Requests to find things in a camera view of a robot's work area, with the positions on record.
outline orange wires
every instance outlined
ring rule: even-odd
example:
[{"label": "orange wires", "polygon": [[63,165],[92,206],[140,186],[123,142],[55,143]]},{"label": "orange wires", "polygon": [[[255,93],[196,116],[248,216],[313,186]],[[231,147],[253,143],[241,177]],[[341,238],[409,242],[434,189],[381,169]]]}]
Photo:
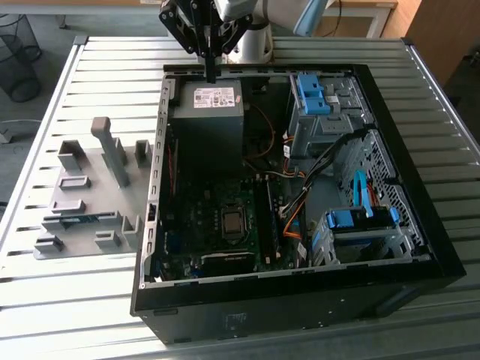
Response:
[{"label": "orange wires", "polygon": [[290,225],[292,224],[293,222],[293,219],[295,219],[295,217],[297,216],[297,214],[300,212],[300,209],[302,209],[302,206],[305,204],[305,200],[306,199],[303,199],[297,206],[297,209],[293,212],[293,215],[292,217],[290,218],[290,220],[288,220],[288,222],[286,223],[285,225],[285,228],[283,229],[283,236],[291,236],[293,238],[296,238],[296,239],[301,239],[302,237],[300,236],[300,234],[297,234],[296,232],[289,232],[288,231],[288,228],[290,227]]}]

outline blue object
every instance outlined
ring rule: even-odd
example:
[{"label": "blue object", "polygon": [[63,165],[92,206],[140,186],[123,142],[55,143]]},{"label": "blue object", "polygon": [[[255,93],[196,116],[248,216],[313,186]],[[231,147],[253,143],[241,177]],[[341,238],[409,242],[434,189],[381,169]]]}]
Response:
[{"label": "blue object", "polygon": [[367,212],[367,218],[371,218],[372,216],[374,216],[374,211],[372,210],[372,207],[370,205],[370,198],[368,197],[367,174],[365,174],[365,171],[362,170],[355,171],[355,177],[353,178],[353,205],[363,206],[365,208],[365,211]]},{"label": "blue object", "polygon": [[337,210],[333,212],[336,227],[353,227],[352,212],[350,210]]},{"label": "blue object", "polygon": [[298,94],[305,104],[307,115],[328,115],[330,106],[323,97],[323,86],[318,81],[318,76],[313,73],[301,73],[297,76]]},{"label": "blue object", "polygon": [[328,228],[333,229],[335,227],[335,219],[332,214],[327,214]]},{"label": "blue object", "polygon": [[312,36],[317,28],[328,0],[310,0],[298,18],[293,33],[300,36]]},{"label": "blue object", "polygon": [[400,223],[400,215],[398,214],[397,208],[390,208],[390,215],[394,223]]},{"label": "blue object", "polygon": [[315,245],[319,240],[320,240],[320,231],[317,231],[315,237],[313,238],[312,249],[315,248]]}]

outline black cable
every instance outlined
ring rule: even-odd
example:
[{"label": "black cable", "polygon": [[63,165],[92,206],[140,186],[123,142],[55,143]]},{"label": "black cable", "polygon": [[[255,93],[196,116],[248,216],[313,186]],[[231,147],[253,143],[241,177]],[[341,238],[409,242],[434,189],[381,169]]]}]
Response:
[{"label": "black cable", "polygon": [[304,178],[303,186],[298,192],[296,197],[282,210],[283,214],[286,214],[290,209],[293,209],[296,203],[300,203],[308,194],[310,190],[314,176],[320,174],[324,169],[332,164],[335,159],[335,155],[341,149],[341,147],[347,144],[349,141],[364,137],[371,129],[371,126],[363,127],[353,131],[352,133],[346,133],[342,135],[336,142],[331,144],[313,163],[308,170],[307,175]]},{"label": "black cable", "polygon": [[304,266],[300,267],[308,267],[308,263],[310,262],[310,238],[308,237],[308,228],[307,228],[307,212],[305,211],[304,206],[300,212],[298,213],[298,228],[300,229],[300,236],[301,236],[301,244],[305,247],[305,250],[307,253],[305,254],[305,259],[304,259]]},{"label": "black cable", "polygon": [[335,28],[326,33],[325,35],[322,35],[322,38],[326,37],[326,36],[335,36],[335,34],[337,33],[337,30],[338,30],[338,26],[340,25],[340,21],[342,20],[342,0],[338,0],[338,18],[337,18],[337,25],[335,25]]}]

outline power supply label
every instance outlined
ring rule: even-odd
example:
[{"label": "power supply label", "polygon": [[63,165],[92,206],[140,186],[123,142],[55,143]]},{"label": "power supply label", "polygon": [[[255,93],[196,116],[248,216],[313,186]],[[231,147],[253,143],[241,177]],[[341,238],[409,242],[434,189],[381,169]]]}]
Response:
[{"label": "power supply label", "polygon": [[193,107],[234,107],[233,88],[198,88],[193,93]]}]

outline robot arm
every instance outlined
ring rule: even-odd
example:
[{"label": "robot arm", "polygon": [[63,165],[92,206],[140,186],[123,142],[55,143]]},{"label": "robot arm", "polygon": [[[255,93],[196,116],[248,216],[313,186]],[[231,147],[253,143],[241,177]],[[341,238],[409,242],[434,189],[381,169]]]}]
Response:
[{"label": "robot arm", "polygon": [[246,31],[254,31],[254,16],[310,36],[328,1],[166,0],[160,21],[187,53],[196,53],[205,65],[207,81],[214,83],[218,59],[230,54]]}]

